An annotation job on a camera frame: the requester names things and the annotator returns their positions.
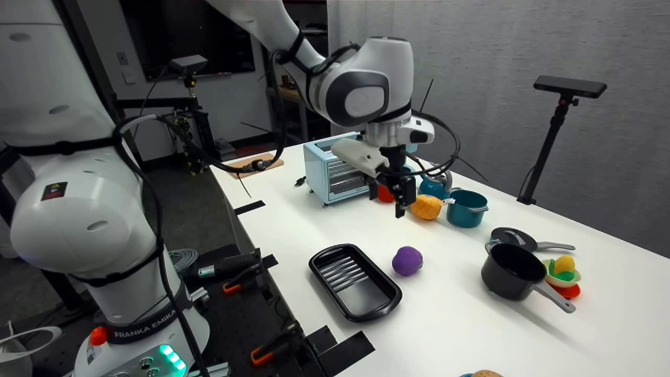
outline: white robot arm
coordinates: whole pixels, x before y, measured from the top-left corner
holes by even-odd
[[[339,158],[384,181],[405,206],[413,200],[405,145],[430,142],[433,127],[408,106],[408,41],[372,38],[337,63],[299,38],[280,0],[211,4],[278,57],[315,111],[342,125],[367,125],[364,142],[342,145]],[[210,324],[188,303],[144,215],[136,166],[114,139],[117,127],[54,6],[0,0],[0,51],[0,140],[36,173],[18,200],[11,241],[30,264],[85,280],[107,320],[109,338],[82,344],[73,375],[135,375],[149,358],[190,368]]]
[[[321,57],[280,0],[207,0],[256,36],[280,63],[304,101],[339,125],[364,125],[362,142],[342,140],[333,153],[397,194],[398,215],[414,200],[414,177],[405,173],[406,145],[431,142],[433,124],[413,116],[413,45],[400,38],[368,38],[339,63]]]

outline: pan handle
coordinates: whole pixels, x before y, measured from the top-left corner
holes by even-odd
[[[567,302],[563,296],[557,293],[557,289],[554,289],[547,280],[535,284],[535,289],[548,298],[551,302],[555,302],[563,311],[571,315],[577,308],[571,302]]]
[[[536,251],[567,251],[571,253],[577,247],[574,244],[567,244],[567,243],[548,243],[548,241],[542,241],[539,243],[539,249]]]
[[[494,247],[494,244],[500,244],[502,241],[500,238],[491,238],[487,244],[484,244],[484,249],[491,253],[491,249]]]
[[[488,208],[470,208],[470,211],[484,213],[484,211],[488,211]]]

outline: camera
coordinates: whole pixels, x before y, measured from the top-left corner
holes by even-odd
[[[604,82],[587,82],[587,80],[570,80],[570,78],[555,78],[555,76],[541,76],[535,84],[536,89],[544,93],[559,93],[563,96],[587,96],[599,98],[608,84]]]
[[[207,58],[202,54],[178,57],[170,60],[170,70],[181,76],[199,73],[207,64]]]

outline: purple ball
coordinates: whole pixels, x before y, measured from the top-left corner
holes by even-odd
[[[414,275],[423,266],[423,256],[414,247],[400,247],[393,257],[393,271],[402,276]]]

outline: blue bowl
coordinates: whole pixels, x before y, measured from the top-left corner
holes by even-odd
[[[430,196],[438,196],[440,200],[445,200],[449,196],[449,186],[440,181],[423,175],[423,181],[418,185],[418,194],[430,194]]]
[[[488,211],[488,200],[484,194],[474,190],[454,190],[450,194],[446,219],[458,228],[475,228],[482,224],[484,211]]]

